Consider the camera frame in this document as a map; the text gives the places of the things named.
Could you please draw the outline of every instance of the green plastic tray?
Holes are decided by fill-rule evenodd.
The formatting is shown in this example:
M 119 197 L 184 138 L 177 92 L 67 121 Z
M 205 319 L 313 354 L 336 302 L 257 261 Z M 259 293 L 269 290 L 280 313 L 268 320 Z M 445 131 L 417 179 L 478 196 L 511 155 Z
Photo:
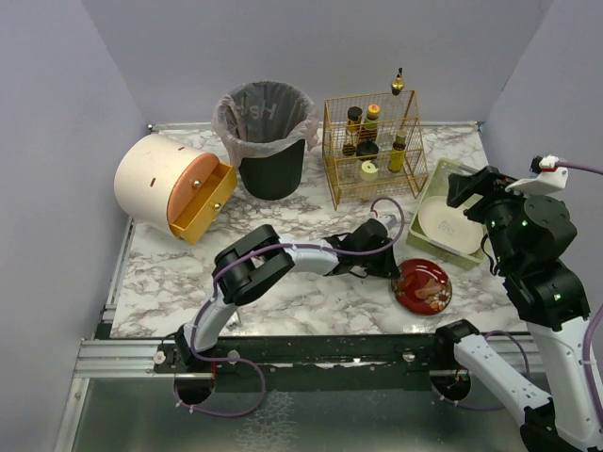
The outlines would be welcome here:
M 477 250 L 471 254 L 464 254 L 458 250 L 450 248 L 442 243 L 436 242 L 435 240 L 429 239 L 421 229 L 418 222 L 418 210 L 421 204 L 432 196 L 447 196 L 448 194 L 448 176 L 452 173 L 458 173 L 462 175 L 473 174 L 477 172 L 476 169 L 468 167 L 467 165 L 450 160 L 448 158 L 440 158 L 437 161 L 435 171 L 427 181 L 427 185 L 423 190 L 421 199 L 418 203 L 413 219 L 411 221 L 411 227 L 406 237 L 406 243 L 419 250 L 428 252 L 429 254 L 438 257 L 444 261 L 450 262 L 455 266 L 459 266 L 464 269 L 470 269 L 477 266 L 483 261 L 485 254 L 482 250 Z M 469 198 L 464 205 L 471 207 L 475 204 L 481 196 L 474 195 Z

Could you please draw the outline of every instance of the yellow drawer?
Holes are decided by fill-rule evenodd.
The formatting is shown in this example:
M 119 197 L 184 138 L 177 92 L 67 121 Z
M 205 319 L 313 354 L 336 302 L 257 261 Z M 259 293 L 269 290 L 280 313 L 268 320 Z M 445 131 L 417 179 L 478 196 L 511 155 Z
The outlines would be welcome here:
M 194 245 L 218 216 L 236 188 L 235 169 L 219 163 L 174 223 L 172 233 Z

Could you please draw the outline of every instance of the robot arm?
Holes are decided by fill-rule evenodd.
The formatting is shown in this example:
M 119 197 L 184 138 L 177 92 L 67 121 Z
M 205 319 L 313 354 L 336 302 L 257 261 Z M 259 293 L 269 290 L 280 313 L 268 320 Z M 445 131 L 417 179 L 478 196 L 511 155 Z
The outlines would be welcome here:
M 392 226 L 392 216 L 385 216 L 382 221 Z M 371 218 L 351 234 L 333 235 L 315 241 L 279 237 L 271 226 L 264 225 L 219 253 L 215 259 L 214 277 L 255 250 L 274 248 L 257 258 L 235 264 L 223 274 L 216 296 L 176 333 L 176 344 L 183 361 L 190 363 L 194 360 L 190 351 L 193 347 L 197 352 L 212 348 L 236 308 L 262 297 L 288 272 L 310 272 L 321 276 L 351 273 L 359 276 L 352 272 L 359 267 L 366 276 L 397 278 L 399 270 L 392 248 L 358 255 L 363 254 L 362 251 L 376 250 L 391 241 L 382 221 Z M 341 254 L 337 250 L 351 251 L 356 255 Z
M 542 174 L 552 172 L 540 168 Z M 509 299 L 539 348 L 552 399 L 506 366 L 474 333 L 453 337 L 453 353 L 511 412 L 529 451 L 602 450 L 603 426 L 581 360 L 590 308 L 579 278 L 559 260 L 577 230 L 565 205 L 542 195 L 556 191 L 554 186 L 561 189 L 567 173 L 557 185 L 560 178 L 549 175 L 516 181 L 493 167 L 471 176 L 452 174 L 448 205 L 458 207 L 481 195 L 464 213 L 486 226 Z M 595 364 L 592 369 L 600 392 Z

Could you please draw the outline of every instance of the red plate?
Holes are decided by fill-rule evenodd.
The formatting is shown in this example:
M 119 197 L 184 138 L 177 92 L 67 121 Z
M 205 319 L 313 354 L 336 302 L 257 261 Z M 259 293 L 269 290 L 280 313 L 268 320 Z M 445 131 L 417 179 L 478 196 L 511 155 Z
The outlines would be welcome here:
M 435 315 L 446 309 L 452 284 L 446 272 L 431 261 L 409 259 L 399 266 L 400 278 L 392 280 L 399 304 L 415 314 Z

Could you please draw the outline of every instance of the plate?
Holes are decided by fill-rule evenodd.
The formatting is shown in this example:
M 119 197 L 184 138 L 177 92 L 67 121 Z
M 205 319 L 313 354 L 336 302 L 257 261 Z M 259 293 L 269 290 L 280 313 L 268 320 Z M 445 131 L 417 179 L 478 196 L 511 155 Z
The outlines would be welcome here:
M 452 298 L 452 284 L 446 272 L 426 259 L 409 259 L 399 266 L 400 277 L 392 280 L 399 304 L 415 314 L 435 315 L 444 311 Z
M 471 254 L 480 248 L 483 229 L 479 223 L 469 221 L 461 204 L 453 208 L 446 205 L 446 197 L 432 196 L 418 209 L 418 224 L 425 235 L 436 242 L 464 254 Z

